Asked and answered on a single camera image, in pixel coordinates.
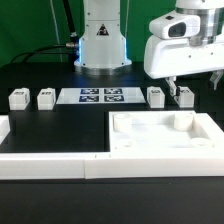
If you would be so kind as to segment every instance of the blue light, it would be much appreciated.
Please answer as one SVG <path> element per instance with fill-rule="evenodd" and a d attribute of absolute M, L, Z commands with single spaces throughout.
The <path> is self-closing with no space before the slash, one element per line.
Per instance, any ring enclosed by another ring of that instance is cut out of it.
<path fill-rule="evenodd" d="M 124 52 L 124 56 L 125 56 L 125 61 L 127 61 L 127 40 L 125 39 L 125 41 L 124 41 L 124 46 L 125 46 L 125 52 Z"/>
<path fill-rule="evenodd" d="M 82 61 L 82 41 L 79 39 L 79 63 Z"/>

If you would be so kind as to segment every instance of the small white block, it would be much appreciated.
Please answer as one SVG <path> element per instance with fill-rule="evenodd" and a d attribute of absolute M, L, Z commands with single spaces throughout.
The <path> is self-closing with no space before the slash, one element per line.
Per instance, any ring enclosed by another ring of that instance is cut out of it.
<path fill-rule="evenodd" d="M 147 101 L 151 108 L 164 108 L 165 94 L 160 87 L 147 88 Z"/>
<path fill-rule="evenodd" d="M 194 93 L 188 87 L 180 86 L 180 96 L 174 97 L 180 108 L 194 107 Z"/>
<path fill-rule="evenodd" d="M 52 110 L 56 101 L 55 89 L 42 89 L 37 96 L 38 110 Z"/>
<path fill-rule="evenodd" d="M 25 110 L 30 102 L 30 91 L 27 88 L 15 89 L 9 96 L 10 110 Z"/>

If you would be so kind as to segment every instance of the green wall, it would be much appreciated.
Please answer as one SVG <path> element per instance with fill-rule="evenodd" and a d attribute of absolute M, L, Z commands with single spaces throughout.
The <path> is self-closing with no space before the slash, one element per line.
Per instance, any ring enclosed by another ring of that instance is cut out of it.
<path fill-rule="evenodd" d="M 69 41 L 69 30 L 62 0 L 54 0 L 61 43 Z M 0 0 L 0 67 L 17 54 L 57 44 L 49 0 Z M 84 32 L 83 2 L 70 0 L 75 26 Z M 121 32 L 124 33 L 127 0 L 121 0 Z M 143 61 L 145 43 L 150 36 L 149 22 L 175 6 L 175 0 L 130 0 L 128 57 Z M 60 61 L 59 56 L 35 56 L 31 61 Z"/>

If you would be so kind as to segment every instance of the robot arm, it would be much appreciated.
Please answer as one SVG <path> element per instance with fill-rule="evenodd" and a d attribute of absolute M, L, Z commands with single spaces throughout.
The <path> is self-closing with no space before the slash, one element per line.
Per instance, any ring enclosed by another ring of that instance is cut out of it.
<path fill-rule="evenodd" d="M 144 57 L 145 72 L 166 78 L 170 93 L 177 76 L 212 71 L 214 89 L 224 70 L 224 1 L 177 0 L 176 9 L 153 20 Z"/>

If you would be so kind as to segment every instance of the black table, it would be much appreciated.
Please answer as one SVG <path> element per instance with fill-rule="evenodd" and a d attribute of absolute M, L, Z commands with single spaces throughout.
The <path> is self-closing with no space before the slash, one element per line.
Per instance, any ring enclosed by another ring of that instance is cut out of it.
<path fill-rule="evenodd" d="M 224 130 L 224 84 L 209 90 L 210 75 L 181 77 L 176 84 L 195 93 L 193 110 L 208 113 Z M 140 87 L 146 97 L 149 86 L 166 94 L 162 110 L 180 110 L 166 82 L 148 78 L 142 63 L 104 77 L 74 73 L 67 63 L 6 65 L 0 69 L 0 115 L 9 115 L 11 132 L 0 153 L 108 151 L 108 112 L 152 110 L 147 104 L 55 105 L 53 111 L 38 111 L 40 89 L 55 88 L 58 96 L 61 88 Z M 9 94 L 22 87 L 31 91 L 30 105 L 9 111 Z M 0 223 L 223 224 L 223 189 L 223 177 L 2 180 Z"/>

